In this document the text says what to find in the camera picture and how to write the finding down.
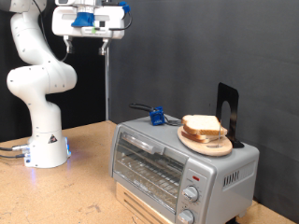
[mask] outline bread slice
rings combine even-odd
[[[210,138],[198,139],[196,137],[196,134],[186,133],[185,130],[181,131],[181,135],[184,136],[185,138],[188,138],[188,139],[193,140],[198,143],[209,143],[209,142],[214,141],[219,138],[218,136],[214,135],[214,136],[211,136]]]
[[[187,115],[181,120],[184,124],[184,130],[189,134],[198,135],[226,135],[227,130],[220,127],[220,123],[215,116],[209,115]]]

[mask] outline wooden plate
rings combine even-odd
[[[218,140],[211,141],[209,143],[198,143],[194,142],[193,140],[190,140],[188,138],[185,138],[184,136],[181,135],[181,131],[183,130],[183,127],[178,128],[178,138],[179,140],[188,148],[208,155],[208,156],[225,156],[229,153],[231,153],[233,149],[233,145],[231,141],[223,136],[221,137],[219,141],[220,147],[218,147]]]

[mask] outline black backdrop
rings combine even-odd
[[[254,195],[299,223],[299,2],[128,3],[134,22],[111,47],[110,119],[147,116],[130,103],[215,115],[219,82],[238,89],[236,137],[261,152]]]
[[[51,30],[54,1],[49,1],[44,23],[46,36],[53,52],[62,59],[65,55],[63,38]],[[27,106],[7,88],[11,69],[26,66],[18,55],[10,31],[13,13],[0,12],[0,142],[31,135],[31,120]],[[98,55],[102,39],[76,38],[76,54],[66,63],[78,75],[77,86],[70,91],[47,95],[47,100],[62,110],[63,129],[105,120],[105,57]]]

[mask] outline black holder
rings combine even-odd
[[[239,93],[236,89],[220,82],[218,85],[218,98],[216,108],[216,117],[218,121],[221,121],[222,105],[225,101],[227,101],[227,103],[231,107],[230,128],[226,136],[232,142],[233,148],[242,148],[244,147],[244,145],[235,138],[235,126],[237,118]]]

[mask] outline metal pole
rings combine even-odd
[[[109,48],[105,55],[105,97],[106,97],[106,120],[109,120]]]

